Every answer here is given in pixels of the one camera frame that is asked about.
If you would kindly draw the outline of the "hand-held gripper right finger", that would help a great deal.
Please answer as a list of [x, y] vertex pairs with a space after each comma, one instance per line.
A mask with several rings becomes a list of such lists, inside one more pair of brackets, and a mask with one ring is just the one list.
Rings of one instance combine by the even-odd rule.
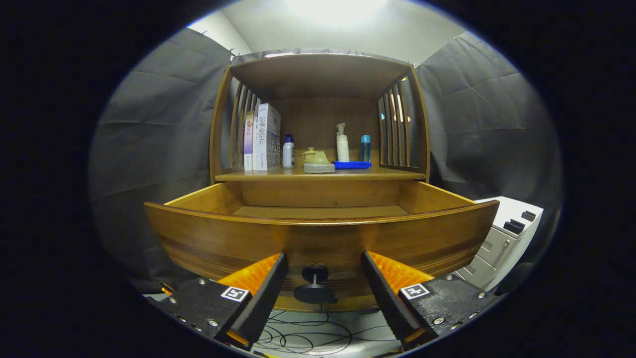
[[456, 274], [438, 278], [366, 250], [361, 268], [384, 318], [409, 351], [448, 335], [497, 302]]

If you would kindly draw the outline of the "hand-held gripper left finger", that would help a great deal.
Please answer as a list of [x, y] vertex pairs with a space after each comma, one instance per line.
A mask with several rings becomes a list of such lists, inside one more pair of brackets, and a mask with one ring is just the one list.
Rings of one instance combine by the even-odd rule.
[[159, 308], [195, 333], [250, 351], [287, 274], [286, 254], [274, 254], [217, 281], [189, 281], [159, 301]]

